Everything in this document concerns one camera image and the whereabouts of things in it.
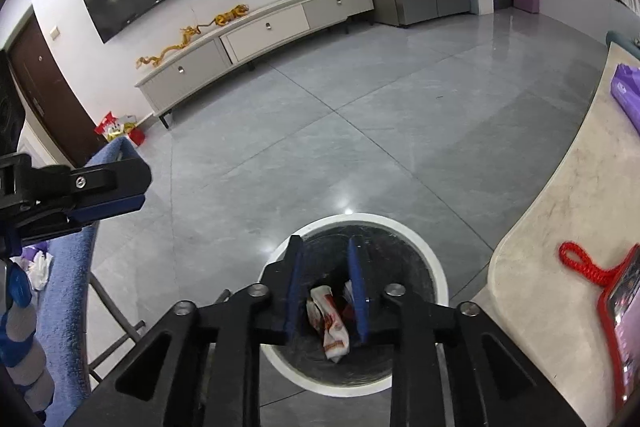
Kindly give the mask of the left blue white gloved hand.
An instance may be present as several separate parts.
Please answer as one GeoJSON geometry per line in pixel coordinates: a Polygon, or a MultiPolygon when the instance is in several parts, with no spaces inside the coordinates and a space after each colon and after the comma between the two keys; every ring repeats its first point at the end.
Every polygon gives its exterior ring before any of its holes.
{"type": "Polygon", "coordinates": [[[37,313],[27,274],[11,259],[1,261],[1,363],[35,414],[53,401],[47,357],[35,338],[37,313]]]}

